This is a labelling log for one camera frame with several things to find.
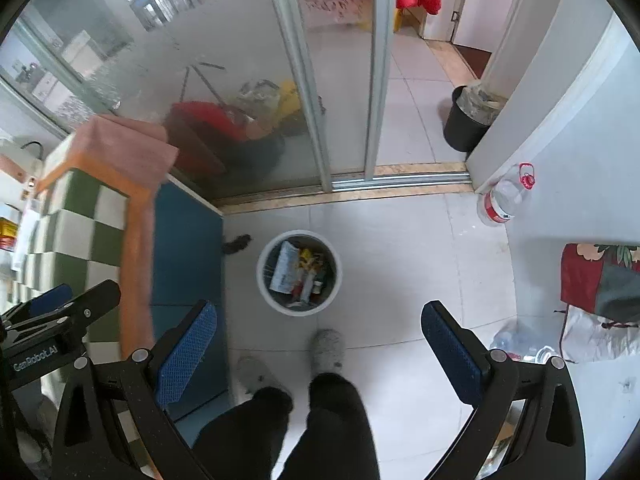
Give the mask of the white kitchen appliance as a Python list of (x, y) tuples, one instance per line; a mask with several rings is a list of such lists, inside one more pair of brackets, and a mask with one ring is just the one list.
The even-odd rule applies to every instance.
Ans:
[(1, 140), (1, 191), (22, 200), (35, 187), (43, 162), (8, 139)]

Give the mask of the clear plastic bottle red cap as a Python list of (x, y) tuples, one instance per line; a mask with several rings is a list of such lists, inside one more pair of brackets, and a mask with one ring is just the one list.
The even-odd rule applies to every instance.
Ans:
[(480, 218), (488, 226), (509, 222), (529, 200), (535, 184), (533, 164), (520, 162), (512, 166), (480, 198)]

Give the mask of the white plastic bag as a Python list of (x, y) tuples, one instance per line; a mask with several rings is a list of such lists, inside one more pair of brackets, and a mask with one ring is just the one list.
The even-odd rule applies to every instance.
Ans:
[(616, 322), (567, 306), (559, 339), (560, 356), (575, 364), (638, 356), (639, 323)]

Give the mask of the left grey slipper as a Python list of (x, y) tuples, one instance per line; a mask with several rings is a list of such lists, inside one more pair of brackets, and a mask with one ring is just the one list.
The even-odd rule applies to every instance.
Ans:
[(275, 388), (288, 393), (288, 389), (271, 373), (269, 367), (254, 356), (243, 356), (236, 363), (235, 370), (238, 381), (247, 394), (255, 394), (263, 388)]

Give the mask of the small black floor object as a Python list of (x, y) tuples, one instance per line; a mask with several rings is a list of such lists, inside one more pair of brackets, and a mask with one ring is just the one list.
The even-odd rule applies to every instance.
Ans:
[(222, 253), (225, 256), (231, 256), (242, 252), (252, 241), (250, 234), (242, 234), (235, 237), (233, 240), (227, 240), (222, 244)]

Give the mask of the white yellow wrapper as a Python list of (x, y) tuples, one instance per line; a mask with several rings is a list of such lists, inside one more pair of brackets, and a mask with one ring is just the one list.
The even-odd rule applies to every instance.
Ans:
[(285, 240), (274, 266), (269, 289), (279, 294), (290, 294), (296, 283), (298, 274), (299, 249)]

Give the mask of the yellow red box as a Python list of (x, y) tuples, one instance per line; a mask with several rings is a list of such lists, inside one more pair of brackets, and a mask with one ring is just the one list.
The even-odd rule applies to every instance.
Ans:
[(7, 218), (0, 218), (0, 248), (6, 252), (13, 252), (18, 225)]

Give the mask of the left black trouser leg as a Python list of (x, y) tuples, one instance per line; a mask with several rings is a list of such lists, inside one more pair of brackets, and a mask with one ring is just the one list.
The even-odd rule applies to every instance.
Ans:
[(292, 409), (285, 391), (259, 389), (204, 426), (192, 451), (214, 479), (270, 479)]

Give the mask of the blue cabinet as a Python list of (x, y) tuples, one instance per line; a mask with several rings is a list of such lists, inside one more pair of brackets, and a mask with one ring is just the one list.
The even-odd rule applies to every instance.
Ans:
[(151, 313), (154, 336), (177, 326), (204, 299), (217, 329), (179, 402), (168, 414), (186, 443), (231, 408), (222, 273), (222, 218), (178, 185), (166, 182), (155, 199)]

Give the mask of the sliding glass door frame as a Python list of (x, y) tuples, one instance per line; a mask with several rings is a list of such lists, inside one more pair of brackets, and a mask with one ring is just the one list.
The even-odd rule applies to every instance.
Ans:
[(449, 44), (428, 42), (396, 0), (271, 0), (310, 156), (288, 150), (291, 188), (322, 193), (457, 180), (444, 139)]

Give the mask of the red bag behind glass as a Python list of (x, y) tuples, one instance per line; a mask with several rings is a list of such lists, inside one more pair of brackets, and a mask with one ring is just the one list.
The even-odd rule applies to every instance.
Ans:
[(175, 166), (195, 177), (220, 176), (250, 166), (252, 120), (231, 105), (188, 101), (171, 105), (163, 126), (178, 148)]

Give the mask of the white round trash bin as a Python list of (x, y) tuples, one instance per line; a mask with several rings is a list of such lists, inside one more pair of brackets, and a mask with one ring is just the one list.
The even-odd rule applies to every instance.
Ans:
[[(290, 294), (269, 289), (280, 246), (288, 240), (299, 249), (297, 283)], [(304, 230), (284, 232), (262, 248), (256, 264), (256, 282), (262, 299), (273, 310), (292, 318), (306, 318), (326, 310), (343, 281), (341, 258), (331, 243)]]

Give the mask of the yellow bag behind glass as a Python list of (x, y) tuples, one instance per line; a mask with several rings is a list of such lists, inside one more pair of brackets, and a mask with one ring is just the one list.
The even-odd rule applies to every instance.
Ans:
[(274, 123), (287, 136), (295, 136), (306, 131), (306, 119), (300, 104), (296, 83), (283, 81), (279, 89), (279, 104), (274, 114)]

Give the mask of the green white checkered tablecloth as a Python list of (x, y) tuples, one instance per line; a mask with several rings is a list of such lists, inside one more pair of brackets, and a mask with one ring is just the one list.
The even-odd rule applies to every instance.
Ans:
[[(57, 369), (63, 372), (62, 392), (32, 434), (51, 478), (58, 410), (76, 360), (113, 363), (153, 348), (154, 200), (177, 155), (161, 125), (96, 115), (47, 158), (36, 194), (26, 203), (17, 231), (12, 307), (61, 284), (70, 285), (72, 297), (105, 280), (120, 288), (119, 306), (87, 326), (85, 352)], [(156, 477), (126, 405), (115, 405), (143, 479)], [(28, 476), (24, 460), (6, 462), (8, 477)]]

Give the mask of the crushed clear bottle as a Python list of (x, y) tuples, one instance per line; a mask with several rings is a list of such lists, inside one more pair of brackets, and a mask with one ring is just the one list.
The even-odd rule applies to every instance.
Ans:
[(544, 364), (558, 352), (545, 344), (539, 335), (517, 318), (506, 322), (492, 338), (491, 349), (499, 349), (513, 361)]

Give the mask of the grey slipper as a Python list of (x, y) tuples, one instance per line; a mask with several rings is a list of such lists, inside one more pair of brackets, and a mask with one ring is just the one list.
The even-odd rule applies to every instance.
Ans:
[(254, 356), (243, 356), (236, 363), (235, 370), (238, 381), (247, 394), (255, 394), (263, 388), (275, 388), (288, 393), (288, 389), (271, 373), (269, 367)]
[(341, 375), (345, 356), (345, 343), (336, 330), (318, 330), (312, 338), (310, 348), (311, 375), (332, 373)]

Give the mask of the red floral cloth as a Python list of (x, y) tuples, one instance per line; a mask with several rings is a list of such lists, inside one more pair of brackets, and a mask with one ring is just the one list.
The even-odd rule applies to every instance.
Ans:
[(561, 301), (613, 322), (639, 321), (639, 246), (567, 244)]

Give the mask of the right grey slipper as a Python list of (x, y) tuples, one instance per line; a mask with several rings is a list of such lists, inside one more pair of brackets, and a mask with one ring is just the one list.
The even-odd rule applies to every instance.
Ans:
[(341, 375), (345, 356), (345, 343), (336, 330), (318, 330), (312, 338), (310, 348), (311, 375), (332, 373)]

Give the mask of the black bucket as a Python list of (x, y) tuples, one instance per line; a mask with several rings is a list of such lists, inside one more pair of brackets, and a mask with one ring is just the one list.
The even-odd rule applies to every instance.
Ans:
[(486, 91), (479, 81), (455, 88), (444, 125), (444, 138), (450, 148), (470, 154), (505, 105), (505, 99)]

